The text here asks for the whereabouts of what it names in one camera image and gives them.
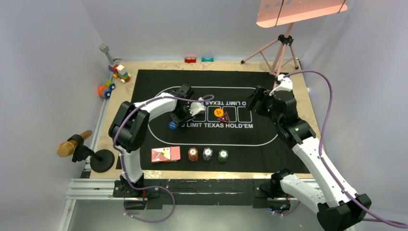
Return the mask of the blue round dealer button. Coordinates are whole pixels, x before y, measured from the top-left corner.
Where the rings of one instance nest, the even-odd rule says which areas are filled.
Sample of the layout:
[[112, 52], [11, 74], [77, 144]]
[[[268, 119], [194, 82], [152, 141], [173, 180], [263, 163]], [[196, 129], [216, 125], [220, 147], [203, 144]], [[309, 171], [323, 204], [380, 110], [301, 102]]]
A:
[[173, 120], [168, 123], [168, 127], [169, 127], [171, 130], [176, 130], [176, 129], [178, 128], [177, 124], [176, 124], [175, 121], [173, 121]]

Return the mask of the orange round button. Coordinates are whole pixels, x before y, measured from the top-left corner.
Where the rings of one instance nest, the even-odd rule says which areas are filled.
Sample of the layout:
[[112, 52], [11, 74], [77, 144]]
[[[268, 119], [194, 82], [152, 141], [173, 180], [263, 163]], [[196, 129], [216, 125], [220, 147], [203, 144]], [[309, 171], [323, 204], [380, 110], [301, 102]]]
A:
[[221, 108], [216, 108], [214, 110], [214, 115], [217, 116], [217, 117], [221, 117], [221, 116], [224, 115], [224, 111]]

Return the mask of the red triangular button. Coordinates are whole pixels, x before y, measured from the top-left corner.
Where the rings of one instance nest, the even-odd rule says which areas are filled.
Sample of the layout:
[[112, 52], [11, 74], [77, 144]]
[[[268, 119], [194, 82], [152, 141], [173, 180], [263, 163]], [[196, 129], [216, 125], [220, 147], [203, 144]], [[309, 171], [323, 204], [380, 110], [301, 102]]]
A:
[[223, 123], [231, 123], [229, 114], [225, 112], [221, 117], [218, 118], [218, 121], [223, 122]]

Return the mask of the red poker chip stack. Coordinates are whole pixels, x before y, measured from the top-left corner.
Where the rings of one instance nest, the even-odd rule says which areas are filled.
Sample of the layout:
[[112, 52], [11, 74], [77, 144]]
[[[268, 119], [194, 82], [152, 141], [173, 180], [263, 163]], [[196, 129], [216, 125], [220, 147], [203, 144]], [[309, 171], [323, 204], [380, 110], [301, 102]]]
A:
[[197, 161], [198, 160], [198, 150], [194, 147], [188, 150], [188, 158], [190, 161]]

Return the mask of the blue poker chip stack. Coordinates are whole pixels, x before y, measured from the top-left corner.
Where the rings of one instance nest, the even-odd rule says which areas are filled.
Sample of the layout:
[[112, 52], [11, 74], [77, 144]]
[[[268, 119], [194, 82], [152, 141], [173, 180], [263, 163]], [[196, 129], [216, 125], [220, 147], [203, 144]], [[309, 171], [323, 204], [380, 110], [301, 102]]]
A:
[[204, 148], [203, 150], [203, 159], [208, 161], [212, 158], [213, 150], [209, 147]]

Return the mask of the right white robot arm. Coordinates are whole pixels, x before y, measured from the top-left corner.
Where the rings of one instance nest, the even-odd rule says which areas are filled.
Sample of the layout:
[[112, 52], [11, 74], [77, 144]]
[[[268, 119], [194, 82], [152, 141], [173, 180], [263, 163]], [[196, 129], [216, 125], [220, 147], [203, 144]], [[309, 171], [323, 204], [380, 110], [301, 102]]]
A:
[[371, 200], [342, 177], [324, 153], [314, 130], [299, 117], [291, 79], [280, 75], [278, 83], [272, 90], [257, 86], [247, 99], [246, 109], [251, 111], [257, 106], [256, 113], [271, 120], [278, 138], [305, 164], [319, 189], [288, 169], [272, 174], [269, 185], [259, 189], [271, 198], [294, 196], [316, 214], [324, 230], [344, 231], [365, 218]]

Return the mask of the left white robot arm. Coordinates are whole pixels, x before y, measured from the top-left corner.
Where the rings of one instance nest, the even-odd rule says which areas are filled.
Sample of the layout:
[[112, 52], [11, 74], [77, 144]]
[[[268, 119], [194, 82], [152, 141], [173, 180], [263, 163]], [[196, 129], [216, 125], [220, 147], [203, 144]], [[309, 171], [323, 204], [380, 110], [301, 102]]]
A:
[[162, 92], [149, 100], [131, 103], [122, 102], [110, 125], [108, 135], [113, 140], [113, 148], [119, 151], [122, 178], [126, 179], [125, 191], [132, 197], [143, 192], [143, 171], [140, 164], [140, 148], [145, 141], [149, 123], [163, 114], [170, 114], [179, 127], [205, 112], [204, 103], [214, 99], [205, 95], [192, 99], [194, 90], [188, 85], [171, 92]]

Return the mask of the black poker table mat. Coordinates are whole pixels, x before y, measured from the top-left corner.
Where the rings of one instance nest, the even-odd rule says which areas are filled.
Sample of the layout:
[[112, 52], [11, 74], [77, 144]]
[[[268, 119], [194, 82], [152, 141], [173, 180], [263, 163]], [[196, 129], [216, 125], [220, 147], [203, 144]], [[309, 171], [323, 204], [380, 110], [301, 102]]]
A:
[[[132, 102], [151, 99], [162, 92], [187, 84], [194, 90], [194, 98], [212, 94], [206, 102], [207, 111], [171, 130], [169, 114], [149, 123], [145, 141], [140, 150], [143, 170], [224, 171], [273, 173], [289, 169], [307, 173], [307, 167], [278, 137], [275, 126], [264, 116], [246, 109], [246, 99], [257, 86], [271, 88], [273, 77], [265, 72], [239, 71], [182, 71], [139, 70], [134, 85]], [[214, 110], [221, 108], [229, 114], [231, 123], [218, 121]], [[151, 149], [179, 146], [181, 159], [175, 162], [151, 162]], [[190, 161], [188, 150], [198, 150], [198, 160]], [[213, 150], [212, 158], [203, 159], [204, 148]], [[225, 162], [217, 159], [220, 150], [227, 150]]]

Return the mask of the red small block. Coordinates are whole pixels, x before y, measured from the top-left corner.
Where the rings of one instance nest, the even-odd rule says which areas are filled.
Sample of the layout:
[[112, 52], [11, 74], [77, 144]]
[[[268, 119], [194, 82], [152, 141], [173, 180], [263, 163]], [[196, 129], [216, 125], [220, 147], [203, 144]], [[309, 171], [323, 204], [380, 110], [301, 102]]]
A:
[[184, 58], [185, 63], [196, 63], [197, 59], [194, 56], [188, 56]]

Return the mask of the teal small block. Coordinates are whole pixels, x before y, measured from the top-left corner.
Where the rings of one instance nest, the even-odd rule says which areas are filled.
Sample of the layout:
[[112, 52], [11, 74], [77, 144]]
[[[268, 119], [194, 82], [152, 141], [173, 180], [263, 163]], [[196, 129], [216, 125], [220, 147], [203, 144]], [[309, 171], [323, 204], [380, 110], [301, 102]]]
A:
[[201, 61], [202, 62], [213, 62], [214, 61], [214, 58], [213, 57], [202, 57], [201, 58]]

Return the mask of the green poker chip stack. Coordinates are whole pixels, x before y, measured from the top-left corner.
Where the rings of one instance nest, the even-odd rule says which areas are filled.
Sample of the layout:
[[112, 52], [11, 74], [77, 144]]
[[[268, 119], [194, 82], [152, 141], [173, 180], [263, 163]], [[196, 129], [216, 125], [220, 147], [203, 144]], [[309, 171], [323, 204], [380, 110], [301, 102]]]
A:
[[227, 150], [220, 150], [218, 152], [217, 159], [218, 159], [219, 162], [225, 162], [227, 160], [228, 156], [229, 156], [229, 153], [228, 153]]

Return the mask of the colourful toy block train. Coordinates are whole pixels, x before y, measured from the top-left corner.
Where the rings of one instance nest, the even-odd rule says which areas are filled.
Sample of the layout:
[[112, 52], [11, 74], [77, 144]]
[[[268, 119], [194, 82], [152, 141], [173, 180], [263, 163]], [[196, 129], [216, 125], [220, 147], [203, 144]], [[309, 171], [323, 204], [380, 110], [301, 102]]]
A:
[[122, 83], [129, 82], [131, 75], [126, 68], [121, 64], [114, 64], [108, 66], [109, 70], [113, 73], [112, 76], [115, 79], [119, 79]]

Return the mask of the pink music stand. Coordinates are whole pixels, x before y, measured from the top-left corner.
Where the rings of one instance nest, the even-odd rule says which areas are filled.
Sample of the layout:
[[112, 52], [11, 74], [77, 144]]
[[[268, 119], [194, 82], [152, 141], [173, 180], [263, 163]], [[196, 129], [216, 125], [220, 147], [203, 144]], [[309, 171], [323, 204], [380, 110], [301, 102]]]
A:
[[[271, 28], [281, 25], [287, 25], [284, 34], [280, 34], [277, 39], [271, 41], [255, 53], [241, 60], [241, 64], [260, 54], [268, 69], [269, 73], [274, 76], [281, 74], [283, 66], [288, 62], [283, 62], [285, 52], [289, 50], [292, 57], [289, 61], [294, 63], [297, 70], [300, 64], [296, 58], [293, 48], [293, 37], [291, 30], [296, 22], [327, 16], [330, 14], [341, 13], [348, 9], [345, 0], [263, 0], [261, 1], [256, 24], [261, 28]], [[280, 43], [273, 64], [270, 64], [264, 55], [264, 50], [270, 46]]]

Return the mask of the gold microphone on stand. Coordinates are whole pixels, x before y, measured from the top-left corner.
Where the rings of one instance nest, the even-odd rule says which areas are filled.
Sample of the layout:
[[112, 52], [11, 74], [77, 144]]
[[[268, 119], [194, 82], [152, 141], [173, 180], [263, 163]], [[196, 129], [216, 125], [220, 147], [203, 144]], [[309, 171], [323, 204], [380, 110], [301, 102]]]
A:
[[56, 153], [60, 157], [72, 156], [72, 162], [86, 160], [90, 157], [90, 167], [93, 171], [103, 173], [108, 171], [115, 162], [114, 154], [107, 149], [93, 151], [84, 144], [84, 141], [92, 135], [91, 130], [74, 134], [67, 141], [62, 142]]

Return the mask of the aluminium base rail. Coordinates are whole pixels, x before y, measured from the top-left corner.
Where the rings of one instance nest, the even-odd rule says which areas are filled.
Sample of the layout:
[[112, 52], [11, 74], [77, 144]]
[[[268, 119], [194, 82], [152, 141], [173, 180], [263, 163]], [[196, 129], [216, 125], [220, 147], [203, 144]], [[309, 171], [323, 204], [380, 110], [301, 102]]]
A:
[[260, 195], [258, 180], [152, 180], [169, 189], [146, 200], [114, 197], [113, 180], [74, 179], [59, 225], [61, 231], [319, 231], [305, 205], [279, 217], [270, 211], [285, 202]]

